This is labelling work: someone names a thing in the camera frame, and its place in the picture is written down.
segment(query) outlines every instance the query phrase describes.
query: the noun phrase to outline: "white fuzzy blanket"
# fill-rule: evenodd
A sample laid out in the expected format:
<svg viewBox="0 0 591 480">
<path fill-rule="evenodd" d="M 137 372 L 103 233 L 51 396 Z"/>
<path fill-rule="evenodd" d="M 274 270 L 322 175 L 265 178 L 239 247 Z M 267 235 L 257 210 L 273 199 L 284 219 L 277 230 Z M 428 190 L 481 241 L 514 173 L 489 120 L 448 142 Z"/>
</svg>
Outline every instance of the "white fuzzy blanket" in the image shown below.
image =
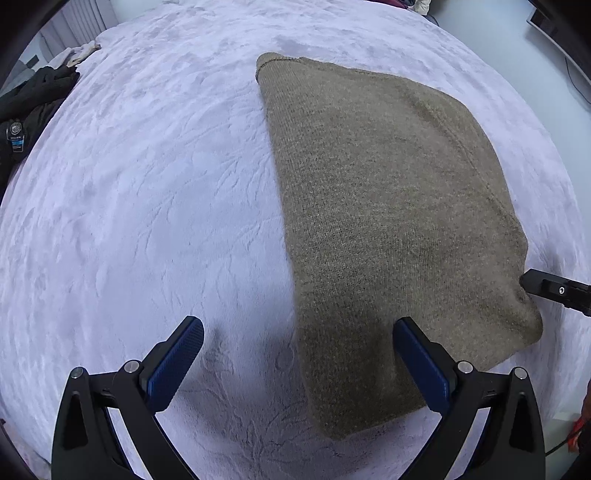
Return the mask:
<svg viewBox="0 0 591 480">
<path fill-rule="evenodd" d="M 309 423 L 254 77 L 266 51 L 402 75 L 462 101 L 500 159 L 530 243 L 527 267 L 590 280 L 580 213 L 548 133 L 499 74 L 413 12 L 191 0 L 98 42 L 0 209 L 0 390 L 47 459 L 70 370 L 141 359 L 187 314 L 202 319 L 205 344 L 158 418 L 201 479 L 397 478 L 437 422 L 423 409 L 342 442 Z M 547 418 L 580 378 L 591 332 L 582 315 L 538 305 L 542 340 L 498 369 L 526 367 Z"/>
</svg>

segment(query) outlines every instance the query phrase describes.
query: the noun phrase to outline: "black jacket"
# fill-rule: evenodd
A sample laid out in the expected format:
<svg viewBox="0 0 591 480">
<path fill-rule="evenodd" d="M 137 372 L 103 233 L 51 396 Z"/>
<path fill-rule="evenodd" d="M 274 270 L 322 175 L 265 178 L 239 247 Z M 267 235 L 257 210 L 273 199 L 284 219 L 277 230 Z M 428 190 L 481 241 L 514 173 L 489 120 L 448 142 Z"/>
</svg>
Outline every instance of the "black jacket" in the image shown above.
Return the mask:
<svg viewBox="0 0 591 480">
<path fill-rule="evenodd" d="M 27 157 L 39 136 L 68 97 L 80 74 L 75 67 L 39 69 L 25 83 L 0 97 L 0 198 L 4 196 L 12 169 Z M 22 152 L 14 152 L 7 129 L 14 121 L 25 132 Z"/>
</svg>

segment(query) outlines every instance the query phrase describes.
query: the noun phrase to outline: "knit fabric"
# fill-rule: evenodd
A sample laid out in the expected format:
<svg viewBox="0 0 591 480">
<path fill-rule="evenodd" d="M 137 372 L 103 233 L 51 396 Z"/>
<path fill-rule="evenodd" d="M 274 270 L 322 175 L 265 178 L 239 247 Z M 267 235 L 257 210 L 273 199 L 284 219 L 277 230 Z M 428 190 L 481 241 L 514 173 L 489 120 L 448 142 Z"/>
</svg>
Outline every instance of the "knit fabric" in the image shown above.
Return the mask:
<svg viewBox="0 0 591 480">
<path fill-rule="evenodd" d="M 309 411 L 340 439 L 424 405 L 392 348 L 411 316 L 481 370 L 536 342 L 527 240 L 496 154 L 457 100 L 408 79 L 265 53 Z"/>
</svg>

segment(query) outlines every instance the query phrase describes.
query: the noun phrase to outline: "white curtain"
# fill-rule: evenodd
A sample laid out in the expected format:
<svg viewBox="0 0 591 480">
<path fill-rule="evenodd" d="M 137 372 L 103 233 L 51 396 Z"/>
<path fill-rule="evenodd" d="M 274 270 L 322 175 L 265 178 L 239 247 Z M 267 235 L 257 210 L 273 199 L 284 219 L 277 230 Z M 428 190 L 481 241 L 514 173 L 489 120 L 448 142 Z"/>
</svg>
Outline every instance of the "white curtain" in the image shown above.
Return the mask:
<svg viewBox="0 0 591 480">
<path fill-rule="evenodd" d="M 43 56 L 51 60 L 118 23 L 111 0 L 70 0 L 40 31 Z"/>
</svg>

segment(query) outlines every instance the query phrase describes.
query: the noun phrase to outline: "blue gripper pad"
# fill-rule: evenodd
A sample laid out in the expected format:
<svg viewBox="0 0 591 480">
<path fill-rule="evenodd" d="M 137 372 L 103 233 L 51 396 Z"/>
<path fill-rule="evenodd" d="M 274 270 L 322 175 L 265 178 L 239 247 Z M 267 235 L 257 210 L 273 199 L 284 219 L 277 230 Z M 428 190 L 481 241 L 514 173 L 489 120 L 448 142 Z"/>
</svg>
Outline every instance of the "blue gripper pad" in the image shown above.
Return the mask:
<svg viewBox="0 0 591 480">
<path fill-rule="evenodd" d="M 140 386 L 152 414 L 166 410 L 201 350 L 203 338 L 201 320 L 186 317 L 168 340 L 156 344 L 146 356 Z"/>
<path fill-rule="evenodd" d="M 452 389 L 429 353 L 430 342 L 425 334 L 412 319 L 405 317 L 394 323 L 392 341 L 429 409 L 444 414 L 449 408 Z"/>
</svg>

